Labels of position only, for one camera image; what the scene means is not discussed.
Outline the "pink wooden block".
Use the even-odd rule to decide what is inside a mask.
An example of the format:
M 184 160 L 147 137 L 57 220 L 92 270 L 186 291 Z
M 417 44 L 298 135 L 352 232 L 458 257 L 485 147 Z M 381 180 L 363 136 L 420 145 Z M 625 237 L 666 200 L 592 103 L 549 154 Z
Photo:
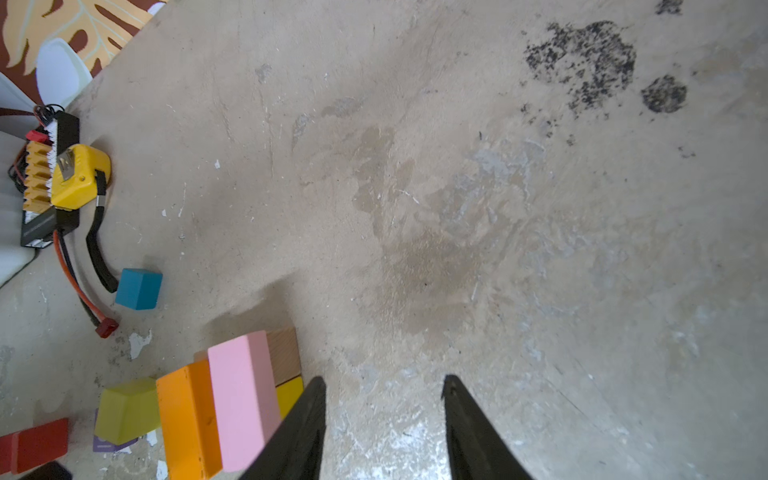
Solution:
M 257 331 L 215 345 L 208 361 L 222 468 L 242 471 L 281 422 L 267 334 Z

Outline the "teal wooden cube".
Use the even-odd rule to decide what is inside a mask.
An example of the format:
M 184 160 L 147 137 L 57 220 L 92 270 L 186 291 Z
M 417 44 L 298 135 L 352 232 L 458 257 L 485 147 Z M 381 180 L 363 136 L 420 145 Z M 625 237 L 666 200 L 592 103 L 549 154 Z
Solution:
M 151 310 L 157 306 L 163 275 L 146 269 L 126 268 L 116 292 L 115 302 L 132 310 Z

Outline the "orange wooden block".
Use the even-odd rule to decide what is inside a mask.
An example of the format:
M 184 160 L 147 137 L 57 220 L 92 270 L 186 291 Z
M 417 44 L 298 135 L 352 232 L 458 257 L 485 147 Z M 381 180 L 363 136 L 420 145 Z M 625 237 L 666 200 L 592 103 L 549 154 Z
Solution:
M 191 363 L 156 381 L 171 479 L 211 479 L 222 470 L 209 362 Z

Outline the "yellow rectangular wooden block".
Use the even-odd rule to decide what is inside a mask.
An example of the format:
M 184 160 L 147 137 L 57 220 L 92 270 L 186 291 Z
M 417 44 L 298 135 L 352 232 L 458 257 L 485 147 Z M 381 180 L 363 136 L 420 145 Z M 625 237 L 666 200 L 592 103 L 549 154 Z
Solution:
M 285 419 L 304 391 L 302 376 L 288 380 L 276 387 L 280 417 Z

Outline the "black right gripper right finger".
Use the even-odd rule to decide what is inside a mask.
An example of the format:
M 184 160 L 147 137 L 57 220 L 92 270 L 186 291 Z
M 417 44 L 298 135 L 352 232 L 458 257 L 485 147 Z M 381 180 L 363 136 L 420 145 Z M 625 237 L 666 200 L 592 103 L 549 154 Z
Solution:
M 441 398 L 452 479 L 532 479 L 458 376 L 445 377 Z

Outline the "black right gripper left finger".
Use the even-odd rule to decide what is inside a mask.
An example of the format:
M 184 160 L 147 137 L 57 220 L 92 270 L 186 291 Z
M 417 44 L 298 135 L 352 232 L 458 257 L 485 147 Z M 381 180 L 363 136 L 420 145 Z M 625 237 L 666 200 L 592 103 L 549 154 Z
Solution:
M 326 383 L 316 376 L 240 479 L 319 479 L 325 431 Z

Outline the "natural wood block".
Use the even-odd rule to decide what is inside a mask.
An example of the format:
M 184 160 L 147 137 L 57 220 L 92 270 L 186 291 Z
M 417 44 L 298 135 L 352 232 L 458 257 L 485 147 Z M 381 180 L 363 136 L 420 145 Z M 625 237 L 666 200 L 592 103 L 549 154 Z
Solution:
M 296 329 L 258 330 L 233 336 L 196 352 L 192 361 L 207 361 L 213 385 L 249 385 L 264 390 L 302 373 Z

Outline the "purple number block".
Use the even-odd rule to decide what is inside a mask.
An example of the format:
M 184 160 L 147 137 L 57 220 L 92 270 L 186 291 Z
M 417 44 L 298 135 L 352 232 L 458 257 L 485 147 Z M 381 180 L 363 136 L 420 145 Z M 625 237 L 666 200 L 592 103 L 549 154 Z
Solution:
M 120 428 L 125 427 L 125 422 L 127 420 L 128 420 L 128 417 L 127 417 L 126 411 L 109 411 L 107 413 L 107 416 L 105 417 L 105 420 L 102 422 L 102 424 L 110 427 L 111 432 L 115 433 Z M 101 438 L 95 432 L 95 434 L 93 435 L 93 441 L 92 441 L 93 451 L 96 453 L 115 453 L 137 443 L 138 437 L 134 437 L 133 439 L 130 439 L 130 440 L 125 438 L 125 440 L 126 440 L 125 443 L 115 444 Z

